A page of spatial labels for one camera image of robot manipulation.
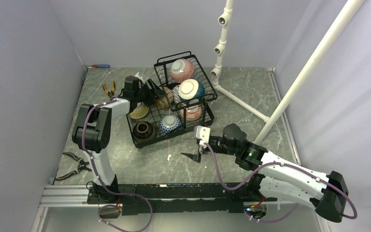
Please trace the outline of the yellow sun pattern bowl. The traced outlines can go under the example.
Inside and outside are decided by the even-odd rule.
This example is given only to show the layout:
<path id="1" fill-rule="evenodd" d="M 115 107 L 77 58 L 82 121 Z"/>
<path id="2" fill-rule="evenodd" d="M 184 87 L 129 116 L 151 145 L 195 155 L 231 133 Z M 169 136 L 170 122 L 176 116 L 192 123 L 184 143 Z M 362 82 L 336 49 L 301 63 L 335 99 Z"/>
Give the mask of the yellow sun pattern bowl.
<path id="1" fill-rule="evenodd" d="M 148 114 L 148 112 L 149 106 L 141 102 L 131 113 L 128 114 L 128 116 L 132 119 L 140 119 L 145 117 Z"/>

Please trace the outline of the black wire dish rack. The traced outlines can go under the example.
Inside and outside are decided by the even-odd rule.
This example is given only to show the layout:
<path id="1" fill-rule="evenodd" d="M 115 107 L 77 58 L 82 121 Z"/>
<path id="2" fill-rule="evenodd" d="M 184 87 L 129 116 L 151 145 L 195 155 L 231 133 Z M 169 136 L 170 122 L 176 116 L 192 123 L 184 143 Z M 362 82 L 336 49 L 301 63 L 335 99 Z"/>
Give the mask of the black wire dish rack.
<path id="1" fill-rule="evenodd" d="M 174 63 L 180 59 L 190 62 L 192 74 L 189 79 L 197 81 L 199 86 L 196 95 L 190 99 L 180 97 L 180 81 L 174 80 L 174 72 L 171 71 Z M 153 91 L 162 97 L 163 102 L 168 102 L 169 106 L 163 108 L 154 104 L 149 106 L 149 111 L 144 117 L 127 118 L 132 135 L 141 122 L 149 122 L 155 128 L 154 138 L 141 140 L 132 137 L 135 147 L 139 149 L 191 132 L 195 126 L 210 126 L 214 122 L 214 115 L 208 103 L 216 100 L 218 94 L 195 55 L 187 51 L 159 58 L 154 69 L 160 85 L 154 85 Z M 175 116 L 179 119 L 175 129 L 162 129 L 163 118 L 166 116 Z"/>

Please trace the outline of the pink floral bowl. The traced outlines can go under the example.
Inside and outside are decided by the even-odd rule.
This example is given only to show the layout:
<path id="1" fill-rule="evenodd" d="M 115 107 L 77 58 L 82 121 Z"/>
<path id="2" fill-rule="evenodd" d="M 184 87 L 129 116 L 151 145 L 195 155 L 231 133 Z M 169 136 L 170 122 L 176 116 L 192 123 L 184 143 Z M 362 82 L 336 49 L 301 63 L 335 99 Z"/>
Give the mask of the pink floral bowl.
<path id="1" fill-rule="evenodd" d="M 187 79 L 190 79 L 194 71 L 194 65 L 189 60 L 180 58 L 172 63 L 170 75 L 174 82 L 181 83 Z"/>

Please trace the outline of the teal white bowl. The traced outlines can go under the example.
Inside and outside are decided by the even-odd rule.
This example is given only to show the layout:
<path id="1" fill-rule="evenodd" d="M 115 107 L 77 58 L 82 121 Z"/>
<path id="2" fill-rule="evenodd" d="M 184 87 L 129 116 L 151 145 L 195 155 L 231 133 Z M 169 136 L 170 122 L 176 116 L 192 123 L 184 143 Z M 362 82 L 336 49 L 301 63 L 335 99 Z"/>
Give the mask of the teal white bowl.
<path id="1" fill-rule="evenodd" d="M 179 99 L 182 102 L 201 101 L 205 95 L 205 89 L 200 81 L 195 79 L 187 79 L 178 87 Z"/>

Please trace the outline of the red geometric pattern bowl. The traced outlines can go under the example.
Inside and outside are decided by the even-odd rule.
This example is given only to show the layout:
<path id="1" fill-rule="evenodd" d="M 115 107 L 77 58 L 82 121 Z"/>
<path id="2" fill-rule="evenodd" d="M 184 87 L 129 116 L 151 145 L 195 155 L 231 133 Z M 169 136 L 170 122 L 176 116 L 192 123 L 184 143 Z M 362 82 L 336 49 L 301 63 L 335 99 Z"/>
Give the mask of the red geometric pattern bowl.
<path id="1" fill-rule="evenodd" d="M 182 123 L 178 116 L 166 115 L 159 122 L 159 130 L 162 134 L 168 134 L 181 129 Z"/>

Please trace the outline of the black blue banded bowl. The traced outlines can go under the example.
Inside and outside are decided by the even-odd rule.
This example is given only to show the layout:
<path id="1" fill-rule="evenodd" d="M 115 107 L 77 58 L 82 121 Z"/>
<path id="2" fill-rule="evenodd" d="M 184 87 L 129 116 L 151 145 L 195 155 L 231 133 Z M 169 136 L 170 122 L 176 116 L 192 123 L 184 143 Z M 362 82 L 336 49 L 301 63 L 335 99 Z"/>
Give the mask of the black blue banded bowl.
<path id="1" fill-rule="evenodd" d="M 146 142 L 154 139 L 157 134 L 157 130 L 154 125 L 149 122 L 139 122 L 132 129 L 132 134 L 136 142 Z"/>

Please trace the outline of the orange zigzag bowl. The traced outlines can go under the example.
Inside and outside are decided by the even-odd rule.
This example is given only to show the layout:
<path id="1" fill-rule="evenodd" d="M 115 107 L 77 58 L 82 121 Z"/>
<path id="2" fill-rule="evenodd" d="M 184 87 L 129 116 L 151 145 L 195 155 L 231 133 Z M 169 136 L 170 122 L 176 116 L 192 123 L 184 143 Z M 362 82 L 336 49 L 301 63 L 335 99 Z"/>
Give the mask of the orange zigzag bowl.
<path id="1" fill-rule="evenodd" d="M 186 108 L 185 111 L 181 109 L 179 112 L 181 115 L 180 119 L 184 118 L 184 112 L 185 112 L 186 121 L 195 121 L 202 117 L 202 106 L 200 104 L 194 105 L 194 106 Z"/>

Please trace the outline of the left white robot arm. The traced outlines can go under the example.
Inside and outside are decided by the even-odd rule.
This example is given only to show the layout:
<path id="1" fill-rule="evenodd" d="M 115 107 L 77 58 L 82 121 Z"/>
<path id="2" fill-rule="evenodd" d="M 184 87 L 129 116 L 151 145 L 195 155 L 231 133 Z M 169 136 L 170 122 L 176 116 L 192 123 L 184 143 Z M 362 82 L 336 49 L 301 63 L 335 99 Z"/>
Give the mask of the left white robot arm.
<path id="1" fill-rule="evenodd" d="M 136 76 L 125 78 L 124 87 L 116 94 L 116 85 L 102 85 L 108 101 L 80 106 L 72 132 L 72 141 L 84 151 L 93 173 L 94 187 L 102 187 L 100 196 L 113 203 L 119 198 L 118 181 L 107 154 L 112 120 L 132 113 L 140 103 L 150 106 L 164 91 L 152 80 Z"/>

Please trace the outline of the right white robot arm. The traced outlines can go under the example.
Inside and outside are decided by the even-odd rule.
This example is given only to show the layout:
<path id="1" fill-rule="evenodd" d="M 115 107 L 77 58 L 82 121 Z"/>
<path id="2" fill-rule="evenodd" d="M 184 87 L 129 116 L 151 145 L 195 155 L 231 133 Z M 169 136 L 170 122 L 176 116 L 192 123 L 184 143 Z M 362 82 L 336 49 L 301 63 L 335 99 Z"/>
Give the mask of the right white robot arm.
<path id="1" fill-rule="evenodd" d="M 235 157 L 235 163 L 250 174 L 234 187 L 222 179 L 219 166 L 214 164 L 220 184 L 228 191 L 247 186 L 247 195 L 253 201 L 278 198 L 313 209 L 320 217 L 339 223 L 343 218 L 357 218 L 357 210 L 349 198 L 349 191 L 341 173 L 327 174 L 307 169 L 285 160 L 266 148 L 250 142 L 239 126 L 231 123 L 224 127 L 222 136 L 211 135 L 204 126 L 195 126 L 193 138 L 198 149 L 196 161 L 210 152 Z"/>

